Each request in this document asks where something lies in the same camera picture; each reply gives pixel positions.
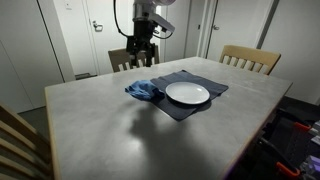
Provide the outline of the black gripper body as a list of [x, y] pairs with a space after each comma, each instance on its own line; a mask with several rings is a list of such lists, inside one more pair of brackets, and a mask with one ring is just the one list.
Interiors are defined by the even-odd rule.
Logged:
[[155, 45], [150, 42], [156, 25], [151, 21], [134, 22], [134, 48], [136, 50], [154, 49]]

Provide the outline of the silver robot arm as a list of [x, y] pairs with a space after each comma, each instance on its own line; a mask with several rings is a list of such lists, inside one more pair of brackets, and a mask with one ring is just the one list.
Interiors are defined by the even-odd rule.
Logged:
[[155, 44], [151, 43], [155, 28], [161, 27], [161, 31], [173, 34], [175, 27], [156, 13], [157, 6], [169, 6], [176, 0], [134, 0], [133, 23], [134, 31], [127, 37], [126, 51], [133, 65], [137, 64], [137, 56], [142, 52], [146, 57], [146, 66], [150, 67], [155, 56]]

